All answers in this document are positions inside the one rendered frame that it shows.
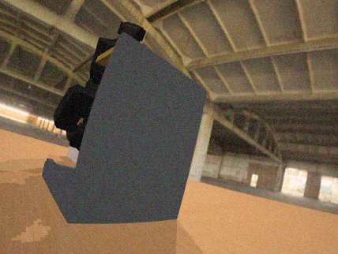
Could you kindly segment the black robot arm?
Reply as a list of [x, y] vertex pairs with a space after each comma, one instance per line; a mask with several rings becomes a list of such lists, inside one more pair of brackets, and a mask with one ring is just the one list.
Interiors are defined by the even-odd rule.
[[[139, 42], [143, 41], [146, 31], [140, 25], [132, 24], [130, 22], [121, 22], [118, 34], [121, 35], [123, 32], [126, 32], [127, 35], [132, 36], [135, 40]], [[99, 89], [100, 82], [102, 80], [104, 68], [102, 65], [96, 63], [96, 59], [99, 55], [103, 52], [110, 50], [112, 47], [115, 46], [117, 39], [107, 39], [99, 37], [99, 41], [96, 45], [96, 52], [94, 54], [91, 68], [90, 68], [90, 80], [85, 84], [84, 88], [94, 92], [95, 90]], [[85, 124], [83, 122], [79, 122], [77, 131], [70, 133], [66, 131], [66, 139], [69, 141], [70, 147], [76, 148], [80, 151], [82, 137], [85, 132]]]

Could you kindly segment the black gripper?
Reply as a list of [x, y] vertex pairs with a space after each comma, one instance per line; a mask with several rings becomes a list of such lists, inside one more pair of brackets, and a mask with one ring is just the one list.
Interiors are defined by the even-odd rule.
[[77, 131], [77, 123], [81, 118], [84, 118], [83, 123], [86, 125], [97, 91], [98, 89], [91, 92], [79, 84], [69, 87], [55, 109], [54, 125], [56, 129], [73, 133]]

